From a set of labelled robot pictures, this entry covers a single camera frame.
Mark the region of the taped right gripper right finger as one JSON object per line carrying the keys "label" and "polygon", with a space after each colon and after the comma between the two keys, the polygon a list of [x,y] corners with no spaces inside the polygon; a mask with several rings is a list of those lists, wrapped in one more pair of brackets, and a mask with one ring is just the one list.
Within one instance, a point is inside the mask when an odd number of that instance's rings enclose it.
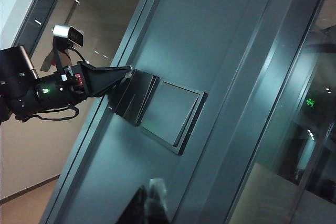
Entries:
{"label": "taped right gripper right finger", "polygon": [[148,192],[148,223],[168,223],[166,207],[167,190],[162,178],[152,178]]}

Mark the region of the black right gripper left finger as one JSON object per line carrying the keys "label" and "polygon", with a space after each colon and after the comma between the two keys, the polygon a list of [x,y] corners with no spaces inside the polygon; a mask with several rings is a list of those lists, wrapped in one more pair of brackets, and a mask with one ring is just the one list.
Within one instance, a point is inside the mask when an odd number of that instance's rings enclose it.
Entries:
{"label": "black right gripper left finger", "polygon": [[140,186],[122,214],[122,223],[151,223],[149,216],[145,213],[145,202],[147,191]]}

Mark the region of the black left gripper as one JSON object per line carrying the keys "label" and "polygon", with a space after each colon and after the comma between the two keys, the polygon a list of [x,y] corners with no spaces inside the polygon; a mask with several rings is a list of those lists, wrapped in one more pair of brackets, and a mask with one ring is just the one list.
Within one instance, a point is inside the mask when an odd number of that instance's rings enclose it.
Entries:
{"label": "black left gripper", "polygon": [[94,67],[84,61],[35,81],[35,102],[38,110],[75,106],[92,98],[102,97],[131,74],[131,66]]}

